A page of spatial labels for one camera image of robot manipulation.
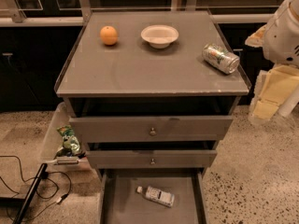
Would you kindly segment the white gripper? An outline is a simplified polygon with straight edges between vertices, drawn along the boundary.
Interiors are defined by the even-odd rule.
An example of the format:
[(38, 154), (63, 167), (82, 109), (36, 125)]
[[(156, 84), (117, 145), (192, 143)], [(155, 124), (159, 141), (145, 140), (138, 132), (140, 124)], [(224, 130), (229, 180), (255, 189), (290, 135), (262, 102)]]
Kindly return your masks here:
[(245, 44), (263, 47), (265, 59), (281, 63), (258, 75), (249, 121), (263, 124), (276, 114), (288, 117), (299, 103), (299, 69), (293, 66), (299, 65), (299, 0), (285, 0), (266, 26), (251, 34)]

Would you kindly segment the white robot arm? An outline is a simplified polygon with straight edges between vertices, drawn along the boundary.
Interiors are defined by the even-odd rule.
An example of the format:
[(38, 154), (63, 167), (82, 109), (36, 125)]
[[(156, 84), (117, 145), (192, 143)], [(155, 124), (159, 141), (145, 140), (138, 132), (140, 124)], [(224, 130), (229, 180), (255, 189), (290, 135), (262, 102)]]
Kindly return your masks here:
[(299, 0), (284, 0), (245, 44), (262, 48), (265, 59), (274, 64), (257, 77), (249, 121), (262, 124), (276, 113), (289, 116), (299, 102)]

